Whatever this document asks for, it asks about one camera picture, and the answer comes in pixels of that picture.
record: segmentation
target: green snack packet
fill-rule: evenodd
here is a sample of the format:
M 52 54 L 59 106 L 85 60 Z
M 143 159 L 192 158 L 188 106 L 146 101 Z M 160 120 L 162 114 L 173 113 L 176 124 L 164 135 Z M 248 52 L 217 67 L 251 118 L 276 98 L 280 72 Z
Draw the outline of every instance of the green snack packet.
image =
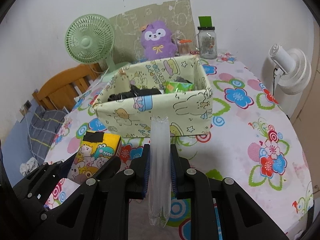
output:
M 174 82 L 174 81 L 167 81 L 165 83 L 165 94 L 175 93 L 175 92 L 186 92 L 192 91 L 195 84 L 193 83 L 182 83 L 182 82 Z

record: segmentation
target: yellow bow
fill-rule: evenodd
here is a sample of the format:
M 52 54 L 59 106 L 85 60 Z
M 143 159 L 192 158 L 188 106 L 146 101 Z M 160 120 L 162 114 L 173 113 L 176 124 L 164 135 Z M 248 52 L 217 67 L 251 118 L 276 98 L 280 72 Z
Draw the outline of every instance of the yellow bow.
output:
M 159 46 L 154 46 L 152 49 L 156 50 L 157 51 L 156 54 L 158 54 L 158 52 L 162 52 L 161 49 L 163 49 L 163 48 L 164 48 L 163 45 L 159 45 Z

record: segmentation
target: wooden chair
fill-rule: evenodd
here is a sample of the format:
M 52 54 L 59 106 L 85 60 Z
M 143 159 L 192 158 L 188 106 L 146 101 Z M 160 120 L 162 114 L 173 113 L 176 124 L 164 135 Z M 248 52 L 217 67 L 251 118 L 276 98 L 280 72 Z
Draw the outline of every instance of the wooden chair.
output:
M 79 88 L 81 93 L 84 93 L 89 88 L 87 76 L 95 80 L 101 72 L 99 64 L 84 65 L 70 68 L 60 72 L 49 79 L 39 90 L 34 92 L 33 98 L 36 102 L 49 110 L 61 110 L 64 106 L 71 111 L 76 104 L 74 98 L 79 96 L 75 86 Z

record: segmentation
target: plush toy eye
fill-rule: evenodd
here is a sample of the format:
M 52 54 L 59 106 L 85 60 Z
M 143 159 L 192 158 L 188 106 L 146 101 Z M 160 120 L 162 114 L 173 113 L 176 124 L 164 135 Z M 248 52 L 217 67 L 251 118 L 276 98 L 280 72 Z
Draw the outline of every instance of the plush toy eye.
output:
M 165 30 L 162 29 L 162 28 L 157 29 L 156 33 L 157 33 L 160 37 L 165 36 Z
M 152 37 L 152 32 L 151 32 L 151 31 L 147 31 L 147 32 L 144 34 L 144 38 L 145 38 L 146 41 L 151 40 L 151 37 Z

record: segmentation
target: fan center cap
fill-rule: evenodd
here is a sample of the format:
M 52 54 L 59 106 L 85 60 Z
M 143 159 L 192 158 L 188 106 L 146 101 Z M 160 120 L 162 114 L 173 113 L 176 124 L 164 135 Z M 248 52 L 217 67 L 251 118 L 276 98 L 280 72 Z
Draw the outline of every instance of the fan center cap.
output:
M 82 45 L 84 48 L 89 47 L 89 46 L 91 45 L 91 40 L 90 40 L 90 38 L 88 38 L 88 37 L 83 38 L 82 41 L 81 41 L 81 45 Z

